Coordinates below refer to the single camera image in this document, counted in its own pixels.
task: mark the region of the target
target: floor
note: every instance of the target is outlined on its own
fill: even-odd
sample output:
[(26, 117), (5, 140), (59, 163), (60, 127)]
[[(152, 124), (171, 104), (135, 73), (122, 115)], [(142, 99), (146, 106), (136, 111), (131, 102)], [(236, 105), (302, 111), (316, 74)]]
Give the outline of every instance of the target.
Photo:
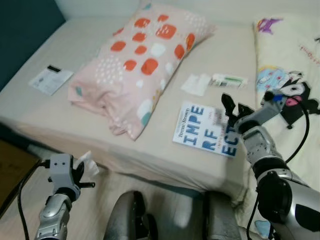
[[(51, 154), (37, 147), (31, 147), (31, 150), (44, 159)], [(47, 169), (37, 169), (22, 191), (22, 208), (30, 239), (34, 238), (39, 226), (39, 212), (52, 193), (52, 184), (47, 181), (48, 177)], [(159, 240), (202, 239), (202, 200), (103, 168), (100, 168), (94, 181), (96, 187), (82, 189), (80, 198), (72, 204), (67, 239), (103, 239), (113, 206), (119, 196), (129, 190), (142, 192), (147, 211), (156, 219)], [(240, 233), (242, 239), (246, 240), (243, 228), (240, 228)], [(254, 234), (251, 234), (251, 237), (253, 240), (260, 239)], [(13, 201), (0, 219), (0, 239), (24, 239), (17, 200)]]

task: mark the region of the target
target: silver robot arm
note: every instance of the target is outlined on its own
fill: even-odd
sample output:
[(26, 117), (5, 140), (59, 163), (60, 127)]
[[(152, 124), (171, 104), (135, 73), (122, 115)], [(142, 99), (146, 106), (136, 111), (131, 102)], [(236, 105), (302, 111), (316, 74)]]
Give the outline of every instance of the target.
[(257, 180), (258, 209), (281, 240), (320, 239), (320, 193), (292, 172), (277, 151), (263, 123), (279, 114), (287, 98), (279, 90), (266, 92), (263, 107), (253, 111), (222, 95), (229, 125), (241, 134)]
[(48, 181), (53, 183), (53, 195), (39, 215), (40, 225), (34, 239), (66, 240), (72, 202), (79, 198), (81, 188), (93, 188), (95, 183), (80, 182), (84, 163), (73, 169), (73, 157), (69, 154), (54, 154), (47, 161), (46, 168), (50, 168)]

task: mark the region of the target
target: patterned pillow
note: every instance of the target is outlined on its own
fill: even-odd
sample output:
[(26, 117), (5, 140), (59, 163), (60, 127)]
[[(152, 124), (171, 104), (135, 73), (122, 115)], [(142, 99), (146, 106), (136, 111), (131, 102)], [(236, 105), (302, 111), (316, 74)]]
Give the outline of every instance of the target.
[(106, 116), (114, 134), (127, 132), (135, 140), (181, 60), (214, 29), (202, 16), (144, 2), (75, 74), (68, 99)]

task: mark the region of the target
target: bed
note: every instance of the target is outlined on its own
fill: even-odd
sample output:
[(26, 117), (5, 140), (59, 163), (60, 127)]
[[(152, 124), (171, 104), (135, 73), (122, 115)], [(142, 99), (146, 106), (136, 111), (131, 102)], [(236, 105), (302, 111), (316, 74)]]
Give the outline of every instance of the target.
[[(117, 15), (124, 2), (111, 4), (114, 15)], [(104, 15), (105, 11), (110, 14), (109, 8), (98, 11), (96, 16), (85, 16), (83, 5), (79, 5), (75, 13), (71, 9), (72, 1), (57, 3), (69, 20), (29, 58), (1, 91), (0, 122), (76, 158), (91, 150), (94, 160), (112, 171), (199, 192), (220, 191), (229, 195), (235, 205), (246, 196), (245, 207), (238, 212), (244, 216), (238, 218), (239, 224), (244, 227), (249, 217), (248, 209), (253, 202), (252, 197), (246, 195), (247, 189), (255, 185), (244, 150), (240, 149), (235, 158), (228, 158), (173, 143), (172, 138), (179, 110), (185, 100), (223, 108), (221, 95), (227, 92), (236, 102), (258, 107), (255, 104), (255, 37), (253, 17), (248, 15), (249, 10), (242, 9), (237, 13), (237, 6), (233, 5), (230, 8), (233, 15), (215, 21), (217, 31), (214, 36), (196, 46), (183, 60), (160, 98), (147, 127), (136, 141), (132, 141), (125, 135), (112, 135), (104, 117), (72, 106), (67, 100), (68, 83), (53, 96), (46, 96), (28, 86), (28, 82), (48, 65), (73, 72), (79, 70), (97, 54), (101, 44), (127, 22), (129, 16), (127, 12), (117, 16)], [(224, 4), (215, 5), (214, 1), (211, 2), (213, 7), (217, 7), (212, 9), (216, 15), (211, 15), (207, 9), (203, 11), (214, 21), (223, 15), (221, 10), (229, 9), (229, 5)], [(301, 7), (297, 2), (290, 6), (296, 12), (298, 7), (302, 12), (309, 9)], [(266, 13), (273, 9), (269, 7), (258, 12)], [(88, 8), (88, 12), (94, 10), (97, 11), (93, 7)], [(189, 75), (203, 73), (241, 76), (248, 78), (248, 84), (242, 89), (209, 87), (203, 97), (181, 90), (181, 85)]]

